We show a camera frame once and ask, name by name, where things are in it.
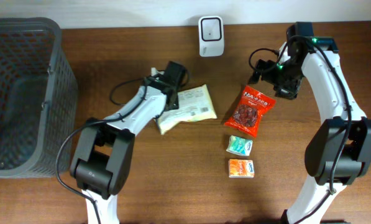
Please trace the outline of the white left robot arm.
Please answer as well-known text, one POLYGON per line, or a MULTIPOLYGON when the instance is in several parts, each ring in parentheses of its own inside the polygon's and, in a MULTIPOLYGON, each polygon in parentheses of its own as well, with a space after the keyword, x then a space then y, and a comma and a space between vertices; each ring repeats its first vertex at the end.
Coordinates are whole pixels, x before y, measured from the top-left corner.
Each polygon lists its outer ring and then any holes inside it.
POLYGON ((181 64, 169 62, 163 71, 142 79, 136 95, 119 111, 90 118, 80 134, 70 175, 86 199, 88 223, 118 223, 117 198, 130 172, 136 136, 152 119, 179 107, 178 91, 190 79, 181 64))

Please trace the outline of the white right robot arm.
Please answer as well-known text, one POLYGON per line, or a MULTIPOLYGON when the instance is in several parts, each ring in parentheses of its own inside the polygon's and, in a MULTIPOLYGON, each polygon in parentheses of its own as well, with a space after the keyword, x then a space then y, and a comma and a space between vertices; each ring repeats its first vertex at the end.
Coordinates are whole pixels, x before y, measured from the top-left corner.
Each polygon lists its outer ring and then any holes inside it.
POLYGON ((321 120, 305 150, 307 178, 281 222, 320 223, 336 196, 369 169, 371 119, 347 85, 335 40, 316 36, 311 22, 291 25, 275 54, 275 61, 258 60, 251 66, 249 83, 266 81, 277 97, 294 100, 306 78, 321 120))

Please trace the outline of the red snack bag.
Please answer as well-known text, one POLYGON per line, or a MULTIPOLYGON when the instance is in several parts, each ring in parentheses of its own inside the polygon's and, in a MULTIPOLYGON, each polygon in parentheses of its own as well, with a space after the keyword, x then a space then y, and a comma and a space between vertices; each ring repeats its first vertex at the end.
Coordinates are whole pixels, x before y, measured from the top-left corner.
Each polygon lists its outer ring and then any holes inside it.
POLYGON ((275 103, 273 98, 245 86, 238 105, 224 125, 256 138, 262 116, 271 110, 275 103))

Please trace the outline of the grey plastic mesh basket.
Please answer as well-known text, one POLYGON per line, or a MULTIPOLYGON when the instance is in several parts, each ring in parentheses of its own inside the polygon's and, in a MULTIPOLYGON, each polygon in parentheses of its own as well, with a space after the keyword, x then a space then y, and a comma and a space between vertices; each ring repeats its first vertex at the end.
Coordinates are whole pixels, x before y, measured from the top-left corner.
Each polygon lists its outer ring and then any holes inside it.
POLYGON ((69 168, 65 138, 77 99, 58 24, 0 19, 0 179, 52 177, 69 168))

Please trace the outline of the yellow snack bag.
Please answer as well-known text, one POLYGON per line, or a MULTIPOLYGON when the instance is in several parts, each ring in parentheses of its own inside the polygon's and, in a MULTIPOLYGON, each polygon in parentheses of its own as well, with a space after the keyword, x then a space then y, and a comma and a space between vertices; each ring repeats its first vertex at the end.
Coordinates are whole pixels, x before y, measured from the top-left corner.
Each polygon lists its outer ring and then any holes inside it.
POLYGON ((178 93, 179 108, 164 112, 156 121, 161 135, 180 122, 198 122, 217 119, 206 84, 178 93))

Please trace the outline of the orange tissue pack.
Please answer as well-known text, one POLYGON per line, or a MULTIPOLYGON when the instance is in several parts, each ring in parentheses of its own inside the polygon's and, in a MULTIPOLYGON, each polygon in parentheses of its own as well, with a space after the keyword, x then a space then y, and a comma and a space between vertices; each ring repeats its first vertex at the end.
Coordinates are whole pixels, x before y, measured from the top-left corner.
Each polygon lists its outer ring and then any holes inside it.
POLYGON ((254 178, 255 169, 252 160, 229 159, 229 178, 254 178))

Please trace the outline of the teal tissue pack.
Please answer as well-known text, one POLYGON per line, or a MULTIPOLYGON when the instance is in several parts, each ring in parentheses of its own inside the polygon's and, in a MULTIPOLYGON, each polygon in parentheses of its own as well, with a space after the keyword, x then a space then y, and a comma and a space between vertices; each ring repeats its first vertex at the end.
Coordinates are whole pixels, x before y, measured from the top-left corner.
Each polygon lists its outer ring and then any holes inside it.
POLYGON ((226 149, 227 152, 238 156, 250 156, 253 141, 251 139, 244 139, 237 136, 230 136, 229 144, 226 149))

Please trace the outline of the white barcode scanner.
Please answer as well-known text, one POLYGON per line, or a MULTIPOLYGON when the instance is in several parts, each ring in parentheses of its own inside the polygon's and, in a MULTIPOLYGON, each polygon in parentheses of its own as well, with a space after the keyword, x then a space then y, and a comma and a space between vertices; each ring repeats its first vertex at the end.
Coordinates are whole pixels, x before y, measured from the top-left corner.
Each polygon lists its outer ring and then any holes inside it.
POLYGON ((218 57, 224 53, 225 40, 222 18, 203 16, 198 21, 199 55, 218 57))

